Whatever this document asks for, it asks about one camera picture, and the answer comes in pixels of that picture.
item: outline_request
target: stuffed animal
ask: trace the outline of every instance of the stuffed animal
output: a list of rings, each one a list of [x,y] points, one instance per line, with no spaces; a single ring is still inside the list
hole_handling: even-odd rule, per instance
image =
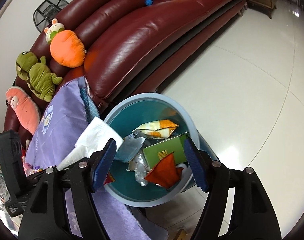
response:
[[[20,78],[23,74],[26,76],[26,79],[22,79],[27,81],[28,87],[38,98],[50,102],[55,92],[54,85],[59,85],[63,78],[51,72],[46,65],[45,56],[40,60],[38,62],[32,52],[21,53],[16,60],[17,73]]]
[[[10,87],[5,95],[20,124],[34,134],[40,123],[40,111],[32,98],[22,88],[17,86]]]
[[[50,52],[56,62],[62,66],[74,68],[83,64],[86,50],[82,41],[64,25],[52,20],[52,26],[44,29],[45,39],[50,44]]]
[[[52,26],[46,27],[44,29],[46,42],[48,44],[51,44],[54,36],[62,31],[64,31],[64,25],[62,23],[59,23],[57,19],[53,19]]]

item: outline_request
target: pink plush pillow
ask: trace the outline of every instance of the pink plush pillow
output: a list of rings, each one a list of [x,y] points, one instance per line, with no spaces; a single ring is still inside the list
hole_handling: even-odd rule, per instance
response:
[[[10,87],[5,95],[20,124],[34,134],[40,123],[40,111],[32,98],[22,88],[17,86]]]

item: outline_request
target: red leather sofa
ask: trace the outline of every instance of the red leather sofa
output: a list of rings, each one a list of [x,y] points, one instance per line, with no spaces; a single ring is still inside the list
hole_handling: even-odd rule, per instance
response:
[[[153,5],[146,6],[145,0],[73,0],[57,19],[84,43],[84,65],[71,69],[55,62],[44,32],[30,51],[38,57],[45,55],[51,71],[64,77],[63,83],[85,75],[92,99],[100,113],[106,114],[129,95],[154,91],[244,3],[245,0],[153,0]],[[35,97],[25,81],[17,77],[15,85],[22,87],[44,111],[47,103]],[[4,131],[9,129],[19,132],[23,145],[31,137],[10,106]]]

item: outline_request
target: yellow and white wrapper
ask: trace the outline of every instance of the yellow and white wrapper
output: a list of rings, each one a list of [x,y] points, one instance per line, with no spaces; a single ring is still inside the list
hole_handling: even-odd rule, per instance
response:
[[[138,128],[141,132],[153,139],[167,139],[179,125],[167,120],[159,120],[141,124]]]

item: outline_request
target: metal bolt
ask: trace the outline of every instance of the metal bolt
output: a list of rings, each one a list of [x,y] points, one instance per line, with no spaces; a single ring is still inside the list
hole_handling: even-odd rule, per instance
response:
[[[79,167],[80,167],[80,168],[85,168],[87,165],[88,165],[87,162],[80,162],[80,163],[79,163]]]
[[[212,162],[212,165],[216,168],[220,167],[221,166],[221,163],[219,161],[213,161]]]
[[[54,169],[53,169],[52,167],[49,167],[49,168],[46,169],[45,172],[46,172],[47,174],[50,174],[50,173],[52,173],[53,171],[54,171]]]
[[[254,169],[252,169],[251,167],[247,167],[247,168],[245,169],[245,171],[246,171],[247,173],[249,173],[249,174],[252,174],[252,173],[254,172]]]

